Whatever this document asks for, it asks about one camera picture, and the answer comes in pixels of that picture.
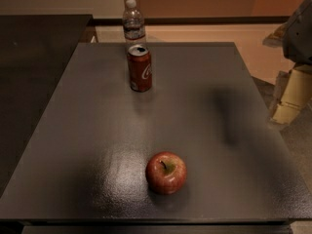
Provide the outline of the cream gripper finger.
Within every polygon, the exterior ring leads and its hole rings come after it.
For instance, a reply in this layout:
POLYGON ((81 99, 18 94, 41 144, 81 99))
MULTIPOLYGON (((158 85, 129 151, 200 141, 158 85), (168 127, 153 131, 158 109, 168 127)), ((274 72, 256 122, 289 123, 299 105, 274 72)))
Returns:
POLYGON ((281 97, 287 87, 290 78, 289 72, 280 71, 276 77, 275 88, 273 91, 273 98, 269 106, 269 116, 273 117, 277 110, 277 105, 281 101, 281 97))
POLYGON ((290 78, 271 120, 290 124, 312 98, 312 65, 297 63, 289 71, 290 78))

